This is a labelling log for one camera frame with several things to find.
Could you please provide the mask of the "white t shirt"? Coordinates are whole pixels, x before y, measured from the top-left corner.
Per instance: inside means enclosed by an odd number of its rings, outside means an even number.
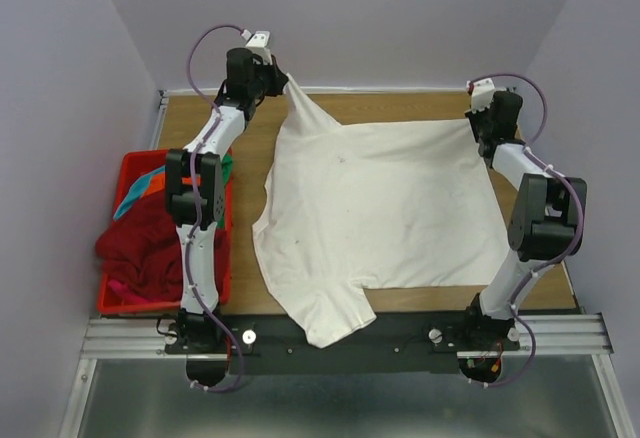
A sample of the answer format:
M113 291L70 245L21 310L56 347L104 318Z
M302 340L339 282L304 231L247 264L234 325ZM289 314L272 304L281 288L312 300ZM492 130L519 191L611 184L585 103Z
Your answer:
M343 125L295 81L285 95L253 244L310 345L370 325L370 289L493 280L507 233L466 120Z

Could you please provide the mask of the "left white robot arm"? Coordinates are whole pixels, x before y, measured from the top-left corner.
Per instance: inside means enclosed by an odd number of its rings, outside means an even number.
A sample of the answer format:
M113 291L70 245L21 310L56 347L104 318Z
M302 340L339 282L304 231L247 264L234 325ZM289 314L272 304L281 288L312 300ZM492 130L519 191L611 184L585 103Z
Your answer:
M226 78L211 102L208 121L181 149L167 152L165 207L176 225L183 292L176 340L201 353L214 351L222 327L213 318L219 304L214 241L225 216L222 159L267 97L283 94L288 78L269 48L245 45L226 53Z

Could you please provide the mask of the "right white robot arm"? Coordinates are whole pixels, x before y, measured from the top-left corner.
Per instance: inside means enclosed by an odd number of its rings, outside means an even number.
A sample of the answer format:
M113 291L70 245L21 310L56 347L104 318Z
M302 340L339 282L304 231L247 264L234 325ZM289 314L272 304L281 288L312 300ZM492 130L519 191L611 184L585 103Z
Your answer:
M465 113L488 168L517 195L507 224L509 251L492 282L465 310L460 337L480 350L509 335L524 298L547 270L575 254L582 242L586 182L567 177L516 137L520 95L490 79L468 85Z

